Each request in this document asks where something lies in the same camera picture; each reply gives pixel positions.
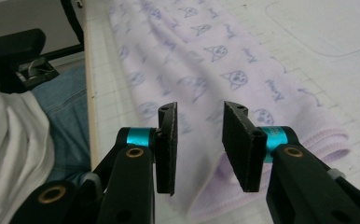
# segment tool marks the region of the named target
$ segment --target white fabric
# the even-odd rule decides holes
[[[48,177],[54,162],[48,119],[30,92],[0,92],[0,223]]]
[[[347,135],[318,99],[214,0],[113,0],[114,41],[145,126],[178,102],[178,211],[205,220],[245,204],[221,143],[223,101],[245,105],[256,126],[292,127],[320,158],[347,153]],[[269,181],[266,165],[262,189]]]

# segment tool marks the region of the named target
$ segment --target white shirt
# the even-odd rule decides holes
[[[54,162],[49,122],[30,93],[0,92],[0,223],[8,223]]]

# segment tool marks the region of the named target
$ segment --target brass screw insert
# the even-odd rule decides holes
[[[60,200],[66,193],[66,188],[62,185],[52,186],[49,189],[44,190],[39,196],[38,201],[40,203],[54,203]]]
[[[127,157],[129,158],[138,158],[141,157],[145,153],[141,148],[134,147],[127,151]]]
[[[303,153],[301,150],[294,148],[294,147],[287,147],[284,149],[285,154],[292,156],[292,157],[302,157]]]

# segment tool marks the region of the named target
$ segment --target black metal bracket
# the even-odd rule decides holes
[[[159,109],[158,128],[122,128],[113,148],[77,188],[55,181],[36,189],[11,223],[154,223],[153,162],[157,192],[174,194],[177,103]]]
[[[273,157],[267,203],[274,223],[360,223],[360,190],[330,175],[291,128],[255,127],[247,111],[225,102],[222,140],[244,191],[259,191],[264,158]]]

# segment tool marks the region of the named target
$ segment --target towel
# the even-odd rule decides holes
[[[249,108],[256,126],[290,126],[324,161],[348,153],[347,133],[215,0],[113,0],[107,10],[115,46],[145,126],[178,103],[175,194],[169,203],[203,221],[265,194],[242,192],[221,143],[224,101]]]

